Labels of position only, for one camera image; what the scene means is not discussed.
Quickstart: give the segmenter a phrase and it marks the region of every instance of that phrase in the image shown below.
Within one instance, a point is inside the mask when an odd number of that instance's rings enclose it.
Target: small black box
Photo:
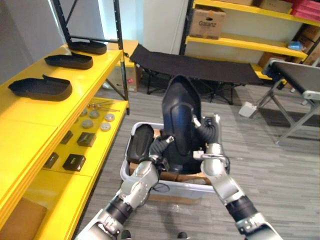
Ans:
[[[52,168],[52,166],[55,164],[58,158],[59,158],[59,155],[56,152],[53,152],[48,158],[48,160],[45,162],[43,167],[46,169]]]
[[[64,137],[62,138],[62,140],[61,140],[61,144],[67,144],[67,142],[69,142],[69,140],[70,140],[70,138],[72,138],[72,136],[73,136],[74,134],[72,133],[72,131],[68,131],[65,135],[64,135]]]
[[[80,172],[82,166],[85,164],[86,157],[78,154],[69,154],[68,158],[63,164],[65,170]]]
[[[80,137],[76,141],[79,146],[84,146],[84,147],[92,147],[96,140],[96,135],[94,133],[90,132],[83,132],[81,133]]]

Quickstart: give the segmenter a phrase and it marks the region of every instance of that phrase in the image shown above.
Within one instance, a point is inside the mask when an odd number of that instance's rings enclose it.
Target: silver robot arm segment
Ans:
[[[213,124],[209,127],[221,129],[219,120],[219,116],[214,115]],[[233,217],[240,234],[245,235],[246,240],[283,240],[264,216],[256,210],[236,181],[227,174],[225,168],[227,158],[221,145],[221,132],[219,130],[214,132],[214,135],[220,135],[215,137],[202,134],[206,132],[206,126],[202,126],[197,118],[193,118],[193,123],[207,142],[205,153],[196,152],[196,157],[202,160],[201,171],[210,180],[215,193]]]
[[[133,174],[123,181],[114,198],[93,217],[75,240],[117,239],[132,211],[147,200],[150,189],[158,183],[164,164],[159,159],[172,141],[172,136],[154,141],[149,158],[140,162]]]

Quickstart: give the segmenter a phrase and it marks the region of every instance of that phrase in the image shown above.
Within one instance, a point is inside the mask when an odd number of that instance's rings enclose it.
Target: yellow shelf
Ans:
[[[68,54],[66,45],[49,55]],[[79,70],[49,66],[40,59],[0,85],[0,228],[52,151],[121,58],[121,51],[90,55],[93,67]],[[24,78],[68,79],[72,94],[59,102],[14,95],[9,84]]]
[[[266,40],[257,37],[241,36],[230,33],[222,33],[219,39],[187,36],[185,44],[187,44],[188,42],[251,49],[256,51],[293,56],[301,58],[302,60],[305,60],[308,56],[302,51],[291,50],[287,48],[284,42]]]
[[[264,74],[262,73],[262,67],[260,67],[260,66],[257,65],[257,64],[253,64],[253,63],[251,63],[251,66],[252,66],[255,74],[256,74],[260,79],[272,80],[271,77],[268,77],[267,75],[264,75]]]
[[[294,21],[294,22],[299,22],[299,23],[320,27],[320,22],[318,21],[296,17],[287,13],[270,11],[270,10],[266,10],[256,6],[247,6],[247,5],[241,5],[241,4],[235,4],[235,3],[223,2],[223,1],[215,1],[215,0],[194,0],[193,8],[195,8],[196,5],[211,6],[211,7],[218,7],[222,9],[231,9],[231,10],[237,10],[237,11],[242,11],[247,13],[260,14],[260,15],[270,16],[273,18],[285,19],[289,21]]]
[[[72,138],[67,144],[59,144],[53,151],[59,155],[59,158],[52,168],[43,168],[25,191],[23,197],[47,208],[47,213],[35,237],[36,240],[53,238],[67,240],[73,235],[128,106],[127,101],[114,99],[95,97],[91,101],[91,103],[100,102],[110,104],[107,105],[108,108],[118,111],[98,110],[100,117],[93,119],[94,125],[88,129],[81,127],[81,122],[88,119],[88,115],[80,116],[70,129],[73,133]],[[114,114],[114,121],[110,122],[111,129],[103,132],[99,126],[100,123],[106,122],[104,115],[108,113]],[[77,139],[82,132],[95,133],[96,139],[92,147],[77,144]],[[86,161],[79,172],[62,168],[69,154],[85,156]]]

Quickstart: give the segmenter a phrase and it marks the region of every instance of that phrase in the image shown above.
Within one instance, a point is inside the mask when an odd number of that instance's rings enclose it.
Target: white plastic bin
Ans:
[[[136,129],[142,124],[149,124],[154,129],[162,129],[164,127],[164,125],[160,123],[139,121],[133,125],[131,130],[131,136],[135,134]],[[128,152],[130,140],[131,140],[131,137],[129,137],[129,141],[126,145],[124,160],[120,170],[120,176],[122,180],[125,180],[126,178],[128,178],[130,174],[129,164],[127,161],[127,152]],[[151,194],[183,197],[183,198],[189,198],[189,199],[199,199],[207,193],[214,193],[214,189],[210,185],[201,185],[201,184],[185,183],[185,182],[177,182],[177,181],[166,181],[166,180],[159,180],[159,183],[167,185],[170,188],[169,191],[160,192],[160,191],[151,190],[150,192]]]

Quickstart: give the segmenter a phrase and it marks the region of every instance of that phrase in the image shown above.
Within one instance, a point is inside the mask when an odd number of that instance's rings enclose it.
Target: blue object on shelf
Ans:
[[[292,50],[297,50],[297,51],[302,51],[304,48],[304,46],[302,45],[301,42],[299,41],[291,41],[288,44],[288,49],[292,49]]]

